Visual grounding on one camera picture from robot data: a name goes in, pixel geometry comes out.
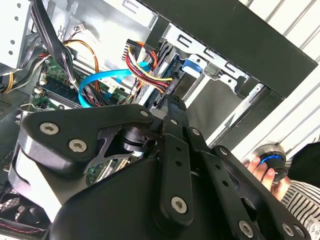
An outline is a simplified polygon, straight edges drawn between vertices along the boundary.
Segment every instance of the white wall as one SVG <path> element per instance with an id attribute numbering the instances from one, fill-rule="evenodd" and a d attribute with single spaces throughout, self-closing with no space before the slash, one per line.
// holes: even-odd
<path id="1" fill-rule="evenodd" d="M 282 35 L 305 12 L 285 37 L 320 63 L 320 0 L 239 1 Z"/>

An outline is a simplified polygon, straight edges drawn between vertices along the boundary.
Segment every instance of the finger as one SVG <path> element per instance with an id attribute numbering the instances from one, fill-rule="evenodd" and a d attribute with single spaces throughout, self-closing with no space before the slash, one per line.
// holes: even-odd
<path id="1" fill-rule="evenodd" d="M 254 171 L 257 169 L 259 163 L 260 163 L 260 157 L 255 156 L 248 166 L 249 172 L 253 174 Z"/>
<path id="2" fill-rule="evenodd" d="M 285 178 L 281 179 L 277 185 L 272 186 L 271 193 L 276 197 L 276 199 L 281 201 L 286 195 L 290 184 L 291 180 L 286 176 Z"/>
<path id="3" fill-rule="evenodd" d="M 264 162 L 262 164 L 260 164 L 256 170 L 254 170 L 253 175 L 256 177 L 256 179 L 258 179 L 259 181 L 261 181 L 262 177 L 264 176 L 265 172 L 267 171 L 267 164 Z"/>
<path id="4" fill-rule="evenodd" d="M 266 187 L 269 191 L 271 191 L 272 182 L 275 179 L 275 170 L 273 168 L 269 168 L 268 171 L 266 171 L 266 174 L 264 175 L 264 178 L 262 180 L 263 186 Z"/>

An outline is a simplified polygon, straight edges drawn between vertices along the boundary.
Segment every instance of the bolt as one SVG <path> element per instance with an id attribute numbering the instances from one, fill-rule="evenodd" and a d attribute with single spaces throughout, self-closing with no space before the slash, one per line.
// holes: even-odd
<path id="1" fill-rule="evenodd" d="M 239 221 L 239 228 L 241 232 L 244 233 L 248 238 L 252 239 L 254 237 L 254 231 L 252 230 L 251 226 L 249 223 L 246 221 L 240 220 Z"/>
<path id="2" fill-rule="evenodd" d="M 220 147 L 220 152 L 222 152 L 223 155 L 228 155 L 227 151 L 222 147 Z"/>
<path id="3" fill-rule="evenodd" d="M 83 153 L 87 150 L 87 144 L 80 139 L 73 139 L 69 142 L 69 148 L 75 153 Z"/>
<path id="4" fill-rule="evenodd" d="M 282 227 L 283 227 L 283 230 L 291 237 L 293 237 L 295 234 L 294 234 L 294 231 L 292 231 L 291 227 L 289 227 L 288 224 L 286 223 L 282 223 Z"/>
<path id="5" fill-rule="evenodd" d="M 178 125 L 178 123 L 177 123 L 177 121 L 176 121 L 176 120 L 171 119 L 170 121 L 171 121 L 173 124 Z"/>
<path id="6" fill-rule="evenodd" d="M 200 132 L 199 132 L 197 129 L 195 129 L 195 128 L 192 129 L 192 132 L 193 132 L 195 135 L 198 135 L 198 136 L 200 135 Z"/>
<path id="7" fill-rule="evenodd" d="M 145 116 L 145 117 L 148 117 L 148 116 L 149 116 L 149 114 L 148 114 L 147 112 L 145 112 L 145 111 L 140 111 L 140 113 L 141 113 L 143 116 Z"/>
<path id="8" fill-rule="evenodd" d="M 295 230 L 302 236 L 302 237 L 305 237 L 305 233 L 304 231 L 302 231 L 302 229 L 298 226 L 298 225 L 293 225 Z"/>
<path id="9" fill-rule="evenodd" d="M 59 132 L 59 127 L 51 122 L 44 122 L 40 125 L 40 131 L 44 134 L 54 135 Z"/>
<path id="10" fill-rule="evenodd" d="M 187 212 L 187 204 L 186 202 L 179 196 L 174 196 L 171 199 L 171 206 L 174 210 L 176 210 L 179 214 L 185 214 Z"/>

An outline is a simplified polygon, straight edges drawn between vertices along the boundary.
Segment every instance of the striped fabric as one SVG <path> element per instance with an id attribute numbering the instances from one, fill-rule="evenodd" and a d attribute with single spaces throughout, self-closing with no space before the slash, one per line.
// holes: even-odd
<path id="1" fill-rule="evenodd" d="M 281 203 L 308 230 L 312 240 L 320 240 L 320 189 L 292 180 Z"/>

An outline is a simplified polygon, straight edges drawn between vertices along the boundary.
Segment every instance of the black panel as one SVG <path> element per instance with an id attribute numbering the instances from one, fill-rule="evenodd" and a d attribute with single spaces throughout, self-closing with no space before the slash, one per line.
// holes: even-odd
<path id="1" fill-rule="evenodd" d="M 265 88 L 257 100 L 242 116 L 224 133 L 224 137 L 217 139 L 215 144 L 233 149 L 237 146 L 258 124 L 262 122 L 281 102 L 283 98 L 275 92 Z"/>
<path id="2" fill-rule="evenodd" d="M 238 0 L 140 0 L 283 97 L 317 66 Z"/>

